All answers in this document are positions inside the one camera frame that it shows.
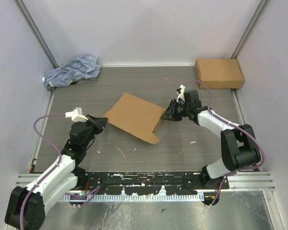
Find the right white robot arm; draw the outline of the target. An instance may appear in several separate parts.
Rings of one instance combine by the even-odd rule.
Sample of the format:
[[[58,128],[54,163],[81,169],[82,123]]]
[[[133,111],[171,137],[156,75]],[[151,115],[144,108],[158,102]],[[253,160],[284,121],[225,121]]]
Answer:
[[[202,168],[200,180],[207,189],[214,188],[221,176],[253,167],[263,159],[250,125],[239,125],[219,116],[209,106],[202,106],[196,90],[185,91],[181,85],[161,116],[162,120],[178,122],[184,117],[205,127],[220,138],[221,158]]]

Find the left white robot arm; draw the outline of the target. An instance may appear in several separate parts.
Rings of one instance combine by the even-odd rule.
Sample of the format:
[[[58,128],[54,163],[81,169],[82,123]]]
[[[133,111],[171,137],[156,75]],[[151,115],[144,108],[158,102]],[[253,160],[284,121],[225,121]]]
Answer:
[[[87,184],[85,170],[79,164],[107,122],[106,117],[82,115],[74,109],[63,117],[73,121],[69,139],[58,157],[38,178],[25,187],[15,187],[10,195],[4,222],[19,230],[38,230],[53,205],[71,189]]]

